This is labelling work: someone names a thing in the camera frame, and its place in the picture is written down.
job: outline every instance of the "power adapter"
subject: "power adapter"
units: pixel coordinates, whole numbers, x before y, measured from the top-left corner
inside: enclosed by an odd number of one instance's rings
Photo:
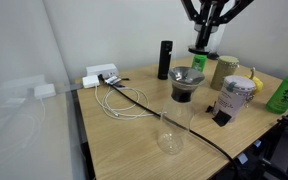
[[[91,75],[83,77],[83,86],[84,88],[91,88],[100,85],[97,75]]]

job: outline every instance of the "black cylindrical container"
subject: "black cylindrical container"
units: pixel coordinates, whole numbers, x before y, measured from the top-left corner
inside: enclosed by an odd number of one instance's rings
[[[168,70],[170,68],[171,55],[172,55],[172,41],[162,41],[160,51],[160,63],[158,66],[157,78],[161,80],[167,79]]]

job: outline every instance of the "green label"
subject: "green label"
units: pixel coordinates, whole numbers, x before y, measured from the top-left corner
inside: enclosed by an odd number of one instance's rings
[[[199,54],[195,55],[193,58],[192,68],[200,72],[203,72],[206,58],[207,58],[206,55],[199,55]]]
[[[282,82],[268,101],[266,109],[278,114],[284,113],[288,109],[288,78]]]

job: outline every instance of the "label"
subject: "label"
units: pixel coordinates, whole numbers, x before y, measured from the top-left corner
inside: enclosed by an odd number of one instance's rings
[[[217,112],[221,110],[232,117],[230,119],[232,122],[246,102],[246,98],[247,96],[229,92],[227,87],[223,86],[215,104],[214,113],[217,114]]]
[[[199,55],[199,54],[195,55],[193,58],[192,68],[200,72],[203,72],[206,58],[207,58],[206,55]]]
[[[286,111],[288,109],[288,87],[279,89],[276,94],[278,95],[273,100],[274,109]]]

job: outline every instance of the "glass carafe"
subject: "glass carafe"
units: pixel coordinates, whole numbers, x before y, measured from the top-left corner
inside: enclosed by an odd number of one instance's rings
[[[162,111],[157,143],[164,152],[178,154],[184,147],[194,116],[191,96],[205,77],[190,67],[172,68],[168,76],[173,92]]]

